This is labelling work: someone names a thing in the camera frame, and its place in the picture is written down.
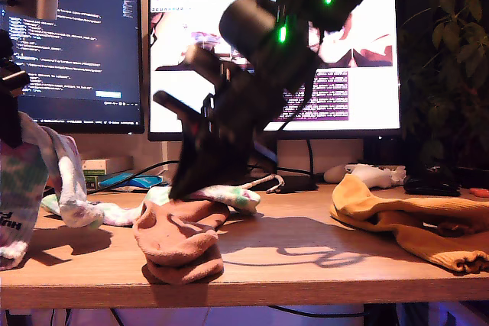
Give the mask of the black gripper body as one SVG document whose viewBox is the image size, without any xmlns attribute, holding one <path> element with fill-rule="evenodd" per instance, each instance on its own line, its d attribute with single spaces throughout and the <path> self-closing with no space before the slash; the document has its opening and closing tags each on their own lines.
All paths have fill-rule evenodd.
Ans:
<svg viewBox="0 0 489 326">
<path fill-rule="evenodd" d="M 305 83 L 305 73 L 286 68 L 160 66 L 152 72 L 152 139 L 248 143 L 283 112 L 285 92 Z"/>
<path fill-rule="evenodd" d="M 13 43 L 9 34 L 1 30 L 1 92 L 15 97 L 30 82 L 30 78 L 12 61 L 13 54 Z"/>
</svg>

